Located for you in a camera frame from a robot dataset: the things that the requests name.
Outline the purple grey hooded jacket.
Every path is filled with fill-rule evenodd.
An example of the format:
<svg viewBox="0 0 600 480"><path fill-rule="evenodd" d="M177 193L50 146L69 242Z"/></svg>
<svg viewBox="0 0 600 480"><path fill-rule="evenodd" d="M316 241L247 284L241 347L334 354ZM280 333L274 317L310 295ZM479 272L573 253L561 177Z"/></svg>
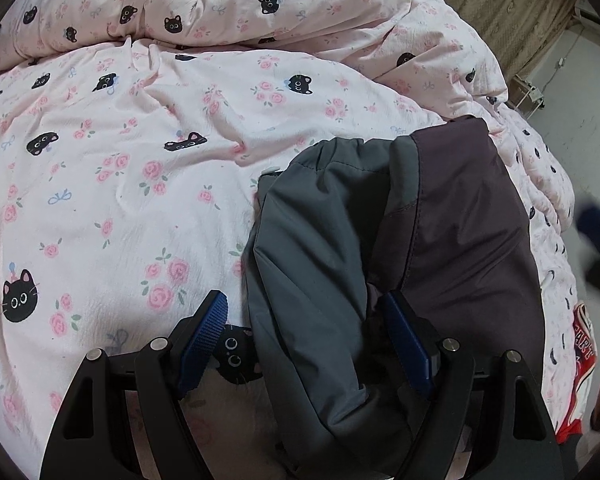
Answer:
<svg viewBox="0 0 600 480"><path fill-rule="evenodd" d="M258 185L247 304L283 456L298 474L388 474L416 403L390 372L379 298L400 292L445 337L543 374L529 220L486 123L336 138Z"/></svg>

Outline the red white printed garment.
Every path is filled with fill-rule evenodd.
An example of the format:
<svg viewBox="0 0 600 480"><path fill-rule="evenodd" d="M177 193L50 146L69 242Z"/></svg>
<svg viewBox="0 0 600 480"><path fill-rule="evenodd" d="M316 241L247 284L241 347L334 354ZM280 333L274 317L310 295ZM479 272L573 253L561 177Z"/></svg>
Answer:
<svg viewBox="0 0 600 480"><path fill-rule="evenodd" d="M574 372L569 410L556 431L558 444L564 444L570 437L583 434L582 422L596 367L597 347L593 324L584 302L579 302L574 307L573 333L576 371Z"/></svg>

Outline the pink cat print duvet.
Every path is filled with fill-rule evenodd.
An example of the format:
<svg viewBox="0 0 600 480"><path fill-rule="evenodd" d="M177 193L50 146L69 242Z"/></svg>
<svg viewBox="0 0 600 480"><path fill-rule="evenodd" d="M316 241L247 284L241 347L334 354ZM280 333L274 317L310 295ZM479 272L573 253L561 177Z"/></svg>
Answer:
<svg viewBox="0 0 600 480"><path fill-rule="evenodd" d="M444 0L16 0L0 21L0 443L29 479L84 354L212 288L245 324L257 180L314 143L482 118L530 214L542 395L580 425L571 181Z"/></svg>

